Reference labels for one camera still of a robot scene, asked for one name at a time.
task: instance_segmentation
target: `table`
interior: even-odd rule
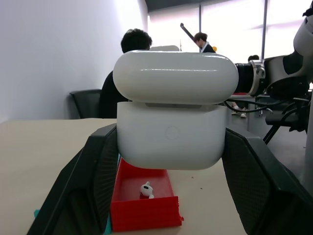
[[[0,234],[26,234],[62,168],[98,128],[115,119],[10,121],[0,124]],[[179,196],[180,228],[120,235],[245,235],[219,161],[201,171],[169,171]]]

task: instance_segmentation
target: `airpod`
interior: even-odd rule
[[[153,188],[150,186],[150,182],[149,181],[146,184],[141,186],[140,194],[142,196],[148,197],[149,199],[154,198]]]

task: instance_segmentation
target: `black jacket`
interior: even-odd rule
[[[202,53],[208,53],[208,52],[211,52],[211,53],[216,53],[213,48],[211,47],[210,44],[207,44],[204,51]]]
[[[117,103],[128,101],[127,98],[116,89],[113,82],[113,71],[107,76],[104,81],[99,101],[99,116],[100,118],[116,118]]]

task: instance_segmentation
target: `person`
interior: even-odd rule
[[[132,50],[149,50],[152,39],[148,33],[140,29],[130,29],[121,41],[123,53]],[[99,117],[116,118],[117,103],[128,101],[117,89],[113,81],[113,71],[104,81],[99,100]]]
[[[259,60],[260,58],[259,58],[259,56],[258,55],[251,55],[251,56],[249,56],[249,58],[248,58],[248,62],[250,61],[250,60]],[[235,102],[232,102],[231,103],[231,106],[234,108],[234,109],[237,109],[237,110],[240,110],[240,108],[239,108],[239,106],[235,103]],[[242,110],[247,110],[247,106],[244,104],[244,107],[243,107],[243,109]],[[246,118],[246,113],[241,113],[240,114],[240,117],[241,118]]]
[[[216,53],[209,42],[207,42],[207,34],[199,32],[194,38],[197,46],[201,48],[201,53]]]
[[[259,56],[258,55],[251,55],[251,56],[249,56],[249,58],[248,58],[248,62],[250,61],[250,60],[259,60],[260,58],[259,58]]]

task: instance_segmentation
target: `red plastic box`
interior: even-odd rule
[[[147,181],[154,199],[140,196]],[[121,159],[111,203],[114,232],[181,226],[178,197],[174,196],[166,170],[141,169]]]

